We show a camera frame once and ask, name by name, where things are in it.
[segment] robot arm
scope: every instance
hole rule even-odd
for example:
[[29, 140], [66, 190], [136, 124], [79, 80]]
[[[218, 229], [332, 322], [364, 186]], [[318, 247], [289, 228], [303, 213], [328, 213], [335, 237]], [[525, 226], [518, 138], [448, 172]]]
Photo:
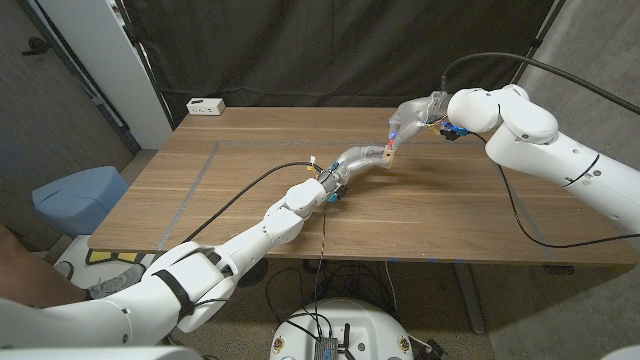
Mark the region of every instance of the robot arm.
[[155, 345], [175, 326], [195, 330], [270, 249], [296, 238], [313, 205], [343, 196], [349, 177], [364, 168], [385, 165], [380, 149], [347, 150], [318, 180], [289, 189], [255, 226], [220, 246], [181, 244], [111, 296], [46, 309], [0, 299], [0, 348]]
[[[465, 89], [454, 95], [435, 92], [430, 98], [429, 104], [435, 105], [418, 106], [395, 122], [401, 127], [414, 124], [407, 126], [408, 133], [434, 123], [440, 114], [446, 114], [452, 125], [476, 133], [498, 126], [485, 146], [491, 160], [562, 186], [619, 228], [640, 233], [640, 172], [559, 132], [556, 118], [531, 103], [521, 87]], [[415, 105], [418, 100], [422, 99], [408, 103]], [[405, 140], [396, 140], [394, 149]]]

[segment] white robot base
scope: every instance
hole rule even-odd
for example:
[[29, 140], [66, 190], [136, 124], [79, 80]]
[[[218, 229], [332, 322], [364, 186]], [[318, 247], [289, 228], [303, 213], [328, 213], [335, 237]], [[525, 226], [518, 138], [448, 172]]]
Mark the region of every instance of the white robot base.
[[[346, 298], [321, 300], [317, 305], [318, 314], [324, 316], [319, 317], [324, 339], [318, 342], [294, 325], [284, 322], [273, 337], [269, 359], [413, 359], [407, 332], [381, 309]], [[306, 309], [311, 314], [315, 313], [313, 303], [307, 305]], [[296, 311], [289, 321], [317, 337], [315, 320], [310, 315], [296, 316], [299, 314], [306, 314], [306, 311]], [[329, 336], [329, 323], [333, 329], [332, 336]]]

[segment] power strip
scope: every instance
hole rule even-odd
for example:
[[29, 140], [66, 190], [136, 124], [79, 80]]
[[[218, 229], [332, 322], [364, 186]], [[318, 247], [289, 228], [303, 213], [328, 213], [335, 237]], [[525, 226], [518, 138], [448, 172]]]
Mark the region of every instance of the power strip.
[[187, 103], [191, 115], [220, 115], [224, 111], [222, 99], [193, 98]]

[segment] blue connector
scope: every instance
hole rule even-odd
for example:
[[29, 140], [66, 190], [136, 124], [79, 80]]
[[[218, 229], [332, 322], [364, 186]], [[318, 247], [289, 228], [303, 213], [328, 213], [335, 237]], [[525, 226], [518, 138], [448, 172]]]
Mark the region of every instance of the blue connector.
[[465, 128], [457, 127], [457, 126], [453, 125], [450, 122], [446, 122], [445, 121], [445, 122], [442, 123], [442, 126], [453, 130], [456, 133], [456, 135], [458, 135], [458, 136], [469, 135], [469, 130], [467, 130]]

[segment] table leg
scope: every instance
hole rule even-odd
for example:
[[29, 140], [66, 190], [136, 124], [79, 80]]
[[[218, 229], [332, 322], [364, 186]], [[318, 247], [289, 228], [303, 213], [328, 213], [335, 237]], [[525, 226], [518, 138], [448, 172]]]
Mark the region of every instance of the table leg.
[[464, 297], [464, 302], [467, 306], [467, 313], [471, 321], [471, 330], [478, 335], [484, 334], [486, 331], [484, 317], [482, 316], [476, 286], [473, 282], [471, 266], [469, 264], [453, 264], [453, 270], [458, 279], [458, 284], [460, 284], [462, 297]]

